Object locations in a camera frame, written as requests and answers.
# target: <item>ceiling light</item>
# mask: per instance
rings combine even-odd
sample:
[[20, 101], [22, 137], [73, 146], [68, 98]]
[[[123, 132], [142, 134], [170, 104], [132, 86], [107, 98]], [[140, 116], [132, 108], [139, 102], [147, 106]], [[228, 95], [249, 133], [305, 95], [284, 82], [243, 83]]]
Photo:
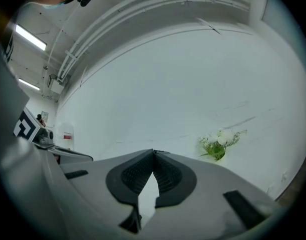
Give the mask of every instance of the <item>ceiling light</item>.
[[34, 88], [34, 89], [36, 89], [36, 90], [39, 91], [39, 87], [34, 86], [34, 85], [32, 85], [32, 84], [30, 84], [30, 83], [28, 83], [28, 82], [25, 82], [25, 81], [22, 80], [21, 78], [19, 78], [18, 80], [19, 80], [21, 83], [26, 84], [27, 86], [32, 87], [32, 88]]
[[27, 30], [23, 29], [21, 26], [16, 25], [15, 31], [19, 33], [25, 39], [29, 40], [31, 43], [35, 44], [40, 49], [42, 50], [46, 49], [46, 43], [42, 42], [40, 39], [37, 39], [35, 36], [33, 36]]

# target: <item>white ceiling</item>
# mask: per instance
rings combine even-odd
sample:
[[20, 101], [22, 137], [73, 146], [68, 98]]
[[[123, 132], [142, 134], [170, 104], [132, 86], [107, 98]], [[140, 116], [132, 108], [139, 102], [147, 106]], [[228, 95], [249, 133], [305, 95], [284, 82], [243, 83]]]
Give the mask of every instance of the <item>white ceiling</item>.
[[[10, 66], [19, 77], [39, 86], [41, 88], [40, 94], [50, 96], [50, 90], [44, 87], [44, 80], [48, 79], [49, 74], [57, 74], [66, 57], [65, 51], [72, 47], [78, 37], [99, 16], [122, 1], [124, 0], [92, 0], [86, 7], [81, 7], [77, 1], [74, 1], [56, 9], [45, 9], [37, 4], [24, 6], [19, 12], [17, 23], [47, 43], [47, 48], [43, 52], [15, 34]], [[45, 72], [43, 67], [47, 65], [56, 35], [65, 23], [65, 28], [50, 59], [49, 70]], [[54, 94], [53, 98], [56, 100], [58, 96]]]

